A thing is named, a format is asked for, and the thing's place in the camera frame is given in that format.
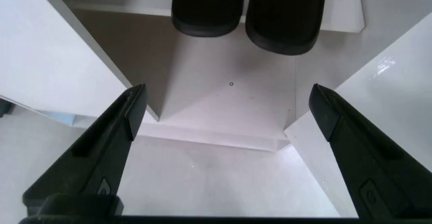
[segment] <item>white cabinet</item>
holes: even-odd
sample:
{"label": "white cabinet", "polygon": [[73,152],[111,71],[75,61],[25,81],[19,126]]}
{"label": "white cabinet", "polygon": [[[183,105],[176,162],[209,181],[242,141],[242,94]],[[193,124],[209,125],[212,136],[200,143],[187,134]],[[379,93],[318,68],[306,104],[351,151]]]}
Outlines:
{"label": "white cabinet", "polygon": [[[432,170],[432,13],[336,88],[336,92]],[[355,217],[344,179],[311,112],[285,130],[343,217]]]}
{"label": "white cabinet", "polygon": [[[2,97],[78,115],[75,125],[86,127],[123,90],[144,83],[139,134],[262,150],[289,144],[283,129],[297,117],[296,58],[258,48],[243,24],[219,38],[185,36],[168,17],[171,0],[0,6]],[[360,0],[326,0],[322,29],[360,32],[364,24]]]}
{"label": "white cabinet", "polygon": [[62,0],[0,1],[2,97],[96,117],[130,86]]}

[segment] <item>white floor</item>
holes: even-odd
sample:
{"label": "white floor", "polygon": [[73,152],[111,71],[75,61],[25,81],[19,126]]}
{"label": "white floor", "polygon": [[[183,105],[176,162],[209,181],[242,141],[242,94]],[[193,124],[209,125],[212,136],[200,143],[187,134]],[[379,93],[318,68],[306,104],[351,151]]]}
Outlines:
{"label": "white floor", "polygon": [[[83,132],[16,108],[0,119],[0,219]],[[132,145],[119,192],[127,215],[338,217],[295,148],[278,153],[158,138]]]}

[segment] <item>black object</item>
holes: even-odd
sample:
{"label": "black object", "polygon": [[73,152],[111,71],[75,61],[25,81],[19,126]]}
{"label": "black object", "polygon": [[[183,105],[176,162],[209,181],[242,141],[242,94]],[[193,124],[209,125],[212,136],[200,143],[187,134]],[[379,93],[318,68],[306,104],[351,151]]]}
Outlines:
{"label": "black object", "polygon": [[146,109],[142,85],[125,91],[24,193],[21,223],[432,223],[430,172],[330,89],[315,85],[309,105],[360,219],[120,216],[116,193]]}
{"label": "black object", "polygon": [[315,44],[325,0],[250,0],[246,32],[257,46],[301,55]]}
{"label": "black object", "polygon": [[54,215],[57,212],[81,215],[82,207],[78,203],[87,201],[100,204],[84,208],[85,213],[100,208],[107,215],[118,213],[117,208],[122,208],[119,199],[110,199],[115,206],[108,204],[106,207],[102,204],[107,203],[106,196],[92,195],[116,197],[130,145],[138,133],[146,107],[145,85],[127,89],[119,96],[24,193],[22,200],[28,215]]}
{"label": "black object", "polygon": [[0,118],[11,109],[12,104],[6,100],[0,99]]}
{"label": "black object", "polygon": [[242,10],[243,0],[173,0],[171,18],[184,34],[217,37],[237,27]]}
{"label": "black object", "polygon": [[430,219],[432,174],[336,92],[315,84],[309,107],[361,219]]}

